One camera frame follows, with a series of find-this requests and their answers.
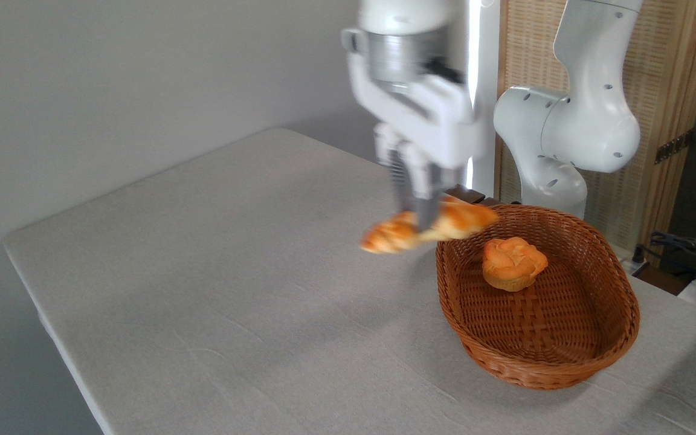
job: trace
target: white wall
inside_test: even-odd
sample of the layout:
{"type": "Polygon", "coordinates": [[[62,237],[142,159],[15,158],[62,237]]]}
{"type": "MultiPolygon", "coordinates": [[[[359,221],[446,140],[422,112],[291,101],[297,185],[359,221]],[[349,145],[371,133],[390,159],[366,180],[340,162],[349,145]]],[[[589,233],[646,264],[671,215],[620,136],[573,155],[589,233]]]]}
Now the white wall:
{"type": "MultiPolygon", "coordinates": [[[[0,242],[268,127],[371,158],[339,38],[357,6],[0,2],[0,242]]],[[[0,433],[98,433],[1,247],[0,433]]]]}

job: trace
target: metal cylinder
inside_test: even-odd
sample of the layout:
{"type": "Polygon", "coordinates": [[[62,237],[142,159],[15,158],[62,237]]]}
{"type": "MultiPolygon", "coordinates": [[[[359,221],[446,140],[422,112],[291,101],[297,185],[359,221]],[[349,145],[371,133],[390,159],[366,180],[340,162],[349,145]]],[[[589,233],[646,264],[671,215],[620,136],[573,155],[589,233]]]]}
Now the metal cylinder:
{"type": "Polygon", "coordinates": [[[399,90],[416,82],[429,60],[447,55],[448,27],[406,36],[367,33],[367,39],[370,77],[399,90]]]}

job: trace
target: basket rim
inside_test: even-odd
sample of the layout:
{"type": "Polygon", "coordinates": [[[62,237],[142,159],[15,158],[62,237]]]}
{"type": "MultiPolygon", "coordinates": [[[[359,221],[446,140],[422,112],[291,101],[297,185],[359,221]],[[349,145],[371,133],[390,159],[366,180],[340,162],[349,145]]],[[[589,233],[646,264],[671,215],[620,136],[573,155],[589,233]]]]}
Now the basket rim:
{"type": "MultiPolygon", "coordinates": [[[[439,301],[442,305],[442,311],[445,314],[445,318],[448,320],[451,327],[456,331],[456,334],[458,334],[461,341],[468,342],[470,349],[478,349],[481,355],[485,355],[487,358],[497,360],[500,363],[505,364],[506,366],[519,366],[524,370],[544,371],[546,374],[558,374],[559,372],[559,374],[561,375],[566,375],[570,374],[571,368],[577,368],[579,371],[581,371],[582,369],[591,369],[592,372],[596,372],[597,370],[604,369],[605,367],[608,367],[611,364],[615,363],[619,358],[622,357],[622,355],[627,353],[627,350],[629,350],[630,347],[632,347],[633,342],[635,342],[637,338],[637,331],[640,325],[640,309],[638,307],[638,301],[636,299],[635,293],[633,292],[632,286],[630,286],[630,282],[627,280],[627,275],[624,273],[624,269],[622,269],[622,265],[619,262],[619,259],[616,258],[616,254],[611,249],[611,245],[608,244],[607,240],[605,240],[605,237],[603,237],[600,231],[595,229],[594,226],[589,225],[587,222],[580,220],[578,217],[575,217],[572,214],[567,214],[559,210],[554,210],[547,207],[533,206],[527,204],[496,204],[494,206],[491,206],[491,208],[497,210],[522,209],[525,211],[530,210],[532,212],[540,214],[557,214],[570,219],[573,224],[580,226],[581,228],[588,231],[588,233],[593,235],[594,238],[599,242],[601,248],[603,248],[603,250],[607,254],[608,258],[610,258],[611,265],[614,266],[614,269],[617,272],[617,276],[619,276],[619,287],[622,289],[622,291],[625,292],[628,299],[630,300],[630,313],[632,315],[629,319],[629,332],[626,336],[623,336],[621,339],[619,339],[619,341],[617,341],[616,344],[613,345],[613,347],[606,350],[601,355],[598,355],[587,361],[545,362],[535,361],[530,358],[517,357],[514,355],[510,355],[510,353],[505,353],[502,352],[502,350],[498,350],[494,347],[483,344],[483,342],[481,342],[478,338],[476,338],[474,335],[472,335],[472,333],[470,333],[467,330],[466,326],[462,324],[462,322],[456,317],[453,308],[450,305],[450,298],[447,297],[447,284],[444,280],[441,280],[439,285],[439,301]]],[[[452,242],[439,242],[439,244],[437,244],[437,273],[445,273],[445,271],[443,270],[444,268],[442,266],[442,258],[444,257],[444,247],[447,243],[452,242]]]]}

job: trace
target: woven screen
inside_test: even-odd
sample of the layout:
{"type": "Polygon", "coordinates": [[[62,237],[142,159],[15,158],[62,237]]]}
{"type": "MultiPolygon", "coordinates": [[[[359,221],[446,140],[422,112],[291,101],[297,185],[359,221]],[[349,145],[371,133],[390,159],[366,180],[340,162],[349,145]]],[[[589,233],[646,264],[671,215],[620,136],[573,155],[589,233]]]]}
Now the woven screen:
{"type": "MultiPolygon", "coordinates": [[[[504,0],[500,92],[515,85],[568,91],[566,69],[553,54],[565,5],[566,0],[504,0]]],[[[654,160],[660,146],[694,124],[696,1],[644,0],[623,82],[640,122],[640,149],[617,173],[582,175],[588,185],[585,220],[614,245],[631,250],[643,233],[669,225],[685,154],[669,159],[665,167],[655,166],[654,160]]],[[[519,201],[520,179],[511,153],[500,145],[497,155],[500,200],[519,201]]]]}

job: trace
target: croissant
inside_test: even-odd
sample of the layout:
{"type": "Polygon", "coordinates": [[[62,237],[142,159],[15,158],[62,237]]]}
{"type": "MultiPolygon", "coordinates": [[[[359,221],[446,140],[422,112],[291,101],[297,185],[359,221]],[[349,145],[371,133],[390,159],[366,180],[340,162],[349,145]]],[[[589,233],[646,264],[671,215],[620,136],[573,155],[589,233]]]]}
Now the croissant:
{"type": "Polygon", "coordinates": [[[445,196],[440,201],[439,217],[428,230],[417,232],[415,212],[403,211],[370,228],[359,245],[368,253],[400,253],[424,242],[466,239],[497,220],[498,215],[488,207],[445,196]]]}
{"type": "Polygon", "coordinates": [[[521,237],[492,239],[485,244],[483,277],[497,289],[517,292],[533,284],[547,264],[547,256],[521,237]]]}

